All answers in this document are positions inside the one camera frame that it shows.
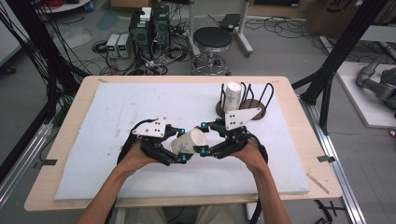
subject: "white cup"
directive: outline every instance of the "white cup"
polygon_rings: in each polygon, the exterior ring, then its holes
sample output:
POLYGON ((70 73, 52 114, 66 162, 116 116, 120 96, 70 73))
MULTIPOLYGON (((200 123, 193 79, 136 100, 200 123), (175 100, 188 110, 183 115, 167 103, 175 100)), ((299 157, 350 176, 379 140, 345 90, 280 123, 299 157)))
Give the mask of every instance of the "white cup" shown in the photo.
POLYGON ((191 131, 184 133, 179 138, 171 142, 171 150, 173 153, 190 153, 194 154, 194 146, 205 146, 206 136, 199 129, 192 129, 191 131))
POLYGON ((225 91, 225 103, 223 111, 237 110, 241 104, 242 85, 238 82, 229 82, 225 91))

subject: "robotic hand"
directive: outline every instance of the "robotic hand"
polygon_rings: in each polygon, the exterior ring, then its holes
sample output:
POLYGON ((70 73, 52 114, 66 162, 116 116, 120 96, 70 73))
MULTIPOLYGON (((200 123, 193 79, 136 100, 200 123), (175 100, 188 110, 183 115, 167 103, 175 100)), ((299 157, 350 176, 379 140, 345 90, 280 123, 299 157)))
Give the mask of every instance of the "robotic hand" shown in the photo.
POLYGON ((179 153, 176 155, 164 148, 162 144, 162 142, 169 137, 176 134, 177 137, 180 137, 185 132, 184 129, 175 128, 170 124, 166 124, 164 119, 142 120, 132 128, 128 139, 122 147, 117 163, 125 157, 134 143, 138 139, 141 139, 141 149, 148 157, 167 166, 171 163, 185 164, 192 157, 192 154, 179 153))
POLYGON ((197 127, 197 129, 208 133, 210 128, 210 130, 218 132, 219 136, 225 138, 225 140, 213 147, 196 146, 194 147, 195 152, 199 153, 202 157, 213 156, 217 159, 223 159, 242 150, 248 143, 248 139, 253 139, 259 146, 259 151, 265 162, 268 163, 268 154, 265 146, 244 126, 246 122, 251 120, 260 111, 260 108, 229 111, 226 112, 225 119, 216 119, 212 122, 201 123, 201 126, 197 127))

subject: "human hand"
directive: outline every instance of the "human hand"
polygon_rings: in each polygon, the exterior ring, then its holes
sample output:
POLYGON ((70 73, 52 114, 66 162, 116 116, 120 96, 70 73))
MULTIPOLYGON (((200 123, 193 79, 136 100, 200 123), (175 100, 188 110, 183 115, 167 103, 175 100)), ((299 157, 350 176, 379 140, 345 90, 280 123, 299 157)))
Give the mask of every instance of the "human hand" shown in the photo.
POLYGON ((244 162, 249 171, 252 173, 256 172, 263 165, 267 166, 267 163, 262 157, 258 146, 250 139, 242 150, 231 155, 244 162))
POLYGON ((146 154, 140 149, 140 146, 141 141, 136 141, 135 144, 131 146, 131 149, 125 157, 117 165, 116 169, 129 176, 147 164, 157 162, 156 160, 146 156, 146 154))

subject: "person's right arm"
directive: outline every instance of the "person's right arm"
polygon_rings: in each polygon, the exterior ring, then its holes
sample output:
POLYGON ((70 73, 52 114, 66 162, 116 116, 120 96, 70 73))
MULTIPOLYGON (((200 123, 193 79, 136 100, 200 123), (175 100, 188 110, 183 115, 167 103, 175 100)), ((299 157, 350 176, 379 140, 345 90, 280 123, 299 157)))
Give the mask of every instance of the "person's right arm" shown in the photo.
POLYGON ((254 142, 249 141, 244 149, 233 155, 243 161, 254 176, 265 224, 291 223, 280 200, 271 171, 254 142))

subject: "person's left arm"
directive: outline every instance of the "person's left arm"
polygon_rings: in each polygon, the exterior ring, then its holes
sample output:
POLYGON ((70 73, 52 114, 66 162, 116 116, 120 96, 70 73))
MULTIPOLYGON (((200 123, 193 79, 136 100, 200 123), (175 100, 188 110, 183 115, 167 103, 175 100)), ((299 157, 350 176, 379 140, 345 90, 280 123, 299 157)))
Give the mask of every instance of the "person's left arm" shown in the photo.
POLYGON ((156 161, 147 157, 140 149, 140 141, 136 142, 122 161, 113 169, 76 223, 105 223, 107 214, 128 176, 133 175, 137 170, 152 162, 156 161))

